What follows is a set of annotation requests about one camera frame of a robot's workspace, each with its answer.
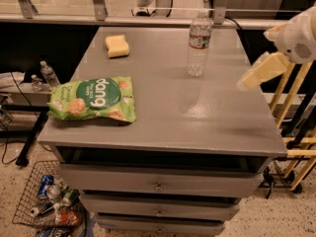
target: countertop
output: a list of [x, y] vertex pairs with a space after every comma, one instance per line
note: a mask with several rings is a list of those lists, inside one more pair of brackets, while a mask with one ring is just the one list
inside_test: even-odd
[[[125, 35], [130, 54], [108, 59], [105, 37]], [[42, 144], [139, 150], [285, 156], [260, 89], [240, 92], [250, 68], [235, 30], [212, 32], [205, 73], [186, 72], [187, 29], [99, 28], [74, 80], [131, 76], [137, 121], [49, 118]]]

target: drawer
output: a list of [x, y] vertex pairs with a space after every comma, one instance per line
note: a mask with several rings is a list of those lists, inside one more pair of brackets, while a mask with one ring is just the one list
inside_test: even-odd
[[56, 146], [68, 164], [259, 172], [267, 157]]
[[107, 195], [81, 195], [84, 206], [94, 212], [145, 215], [153, 217], [178, 217], [225, 221], [239, 210], [237, 204], [210, 202], [200, 197], [194, 200], [182, 197], [129, 197]]
[[150, 217], [125, 217], [99, 214], [95, 216], [100, 227], [155, 233], [186, 233], [215, 236], [224, 230], [224, 224], [211, 221], [187, 221], [174, 219], [155, 219]]
[[263, 177], [253, 173], [61, 164], [60, 176], [78, 190], [246, 198]]

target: snack bag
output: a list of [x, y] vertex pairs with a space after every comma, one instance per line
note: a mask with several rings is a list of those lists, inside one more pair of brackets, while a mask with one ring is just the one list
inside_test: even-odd
[[130, 77], [69, 82], [51, 91], [50, 115], [58, 119], [136, 120]]

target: gray cabinet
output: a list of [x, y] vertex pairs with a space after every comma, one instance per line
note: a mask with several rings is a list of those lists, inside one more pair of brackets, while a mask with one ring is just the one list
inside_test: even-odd
[[[261, 92], [237, 90], [250, 65], [236, 32], [213, 30], [200, 78], [185, 72], [188, 34], [99, 28], [72, 80], [130, 75], [137, 121], [49, 118], [39, 135], [102, 227], [218, 235], [286, 155]], [[108, 59], [110, 35], [125, 35], [128, 57]]]

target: plastic bottle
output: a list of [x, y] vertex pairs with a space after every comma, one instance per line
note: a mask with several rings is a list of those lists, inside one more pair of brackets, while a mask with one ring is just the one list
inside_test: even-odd
[[32, 75], [32, 87], [34, 91], [38, 92], [42, 90], [42, 80], [37, 75]]
[[52, 67], [49, 66], [45, 61], [41, 61], [40, 66], [41, 66], [40, 72], [43, 78], [45, 78], [47, 84], [51, 88], [58, 86], [60, 83]]
[[191, 76], [198, 77], [204, 73], [211, 31], [212, 21], [208, 11], [199, 10], [190, 25], [187, 72]]

